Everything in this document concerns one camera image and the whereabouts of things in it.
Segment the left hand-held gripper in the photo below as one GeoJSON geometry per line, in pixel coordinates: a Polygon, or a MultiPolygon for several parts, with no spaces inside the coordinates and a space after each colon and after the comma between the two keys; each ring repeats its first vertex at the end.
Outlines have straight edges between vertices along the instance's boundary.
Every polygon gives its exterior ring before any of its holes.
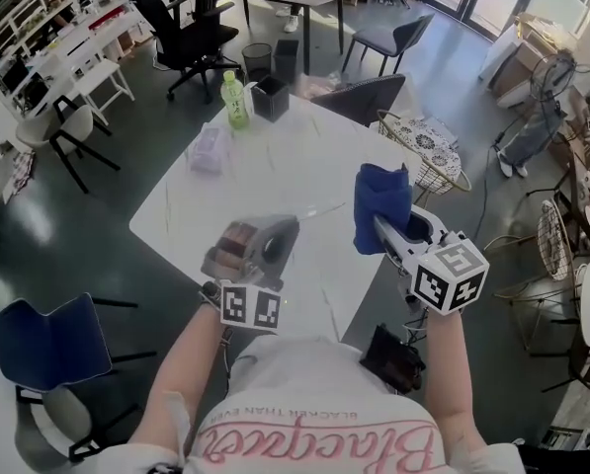
{"type": "Polygon", "coordinates": [[[276,331],[282,272],[299,234],[292,214],[271,214],[241,220],[257,228],[244,258],[220,251],[214,243],[201,266],[210,279],[200,288],[201,298],[220,314],[228,326],[276,331]]]}

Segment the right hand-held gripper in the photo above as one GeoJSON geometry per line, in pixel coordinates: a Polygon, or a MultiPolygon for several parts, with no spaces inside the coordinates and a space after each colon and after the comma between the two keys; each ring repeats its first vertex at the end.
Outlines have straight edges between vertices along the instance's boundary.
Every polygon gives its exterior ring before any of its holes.
{"type": "Polygon", "coordinates": [[[416,204],[404,233],[378,215],[374,227],[398,267],[398,289],[410,308],[447,316],[478,300],[489,263],[463,232],[449,232],[438,216],[416,204]]]}

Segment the person's left hand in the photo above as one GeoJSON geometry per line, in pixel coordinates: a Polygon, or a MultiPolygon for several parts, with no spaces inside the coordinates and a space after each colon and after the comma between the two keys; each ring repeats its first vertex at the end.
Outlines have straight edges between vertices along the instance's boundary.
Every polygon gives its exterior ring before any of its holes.
{"type": "Polygon", "coordinates": [[[242,221],[233,221],[224,230],[216,243],[216,247],[229,255],[243,259],[257,228],[242,221]]]}

